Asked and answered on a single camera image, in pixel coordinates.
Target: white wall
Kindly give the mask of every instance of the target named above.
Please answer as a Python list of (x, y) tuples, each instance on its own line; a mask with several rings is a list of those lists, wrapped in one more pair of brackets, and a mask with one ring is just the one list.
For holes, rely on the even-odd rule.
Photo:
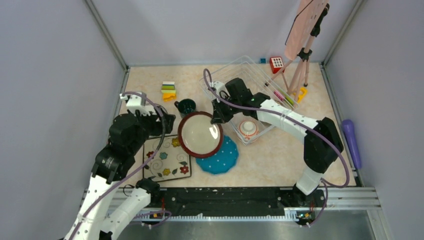
[(60, 239), (123, 71), (82, 0), (1, 1), (0, 43), (0, 239)]
[(329, 63), (394, 239), (423, 239), (424, 2), (369, 0)]
[[(322, 61), (355, 5), (330, 1), (312, 61)], [(298, 0), (94, 0), (129, 65), (282, 56)]]

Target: wire basket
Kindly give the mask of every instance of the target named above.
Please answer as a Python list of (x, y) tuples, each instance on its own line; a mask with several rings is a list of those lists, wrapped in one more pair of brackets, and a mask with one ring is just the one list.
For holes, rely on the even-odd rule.
[[(222, 68), (211, 73), (212, 81), (222, 82), (226, 84), (230, 80), (235, 78), (241, 78), (244, 80), (247, 88), (250, 89), (252, 94), (262, 92), (272, 99), (277, 101), (285, 108), (294, 111), (299, 107), (299, 104), (295, 102), (285, 91), (283, 91), (271, 78), (258, 66), (250, 57), (242, 56)], [(200, 79), (200, 86), (211, 100), (215, 99), (215, 96), (208, 90), (203, 78)], [(280, 93), (285, 96), (283, 100), (274, 93)], [(258, 128), (258, 134), (245, 137), (239, 130), (239, 124), (243, 121), (252, 121)], [(244, 145), (248, 145), (254, 142), (257, 138), (267, 133), (269, 130), (274, 128), (266, 122), (261, 122), (252, 117), (244, 116), (242, 113), (234, 115), (234, 117), (228, 122), (232, 129), (237, 133), (238, 138), (243, 142)]]

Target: blue round placemat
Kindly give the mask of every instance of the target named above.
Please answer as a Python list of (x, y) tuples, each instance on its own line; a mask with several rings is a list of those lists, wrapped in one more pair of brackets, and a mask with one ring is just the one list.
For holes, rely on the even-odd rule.
[(205, 172), (223, 174), (236, 165), (238, 157), (239, 151), (236, 143), (229, 136), (224, 135), (219, 151), (207, 158), (196, 158), (196, 163)]

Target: red and white box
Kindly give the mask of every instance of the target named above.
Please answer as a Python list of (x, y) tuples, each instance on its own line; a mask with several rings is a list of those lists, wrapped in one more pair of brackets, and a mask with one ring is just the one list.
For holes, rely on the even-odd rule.
[(273, 74), (276, 74), (278, 70), (284, 67), (283, 58), (280, 56), (272, 56), (269, 58), (269, 65), (271, 65), (271, 70)]

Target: gray floor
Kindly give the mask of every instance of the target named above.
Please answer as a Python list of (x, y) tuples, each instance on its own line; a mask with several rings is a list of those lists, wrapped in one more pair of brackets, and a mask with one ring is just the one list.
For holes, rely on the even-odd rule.
[(128, 226), (119, 240), (374, 240), (366, 211), (326, 211), (312, 228), (292, 222), (167, 222)]

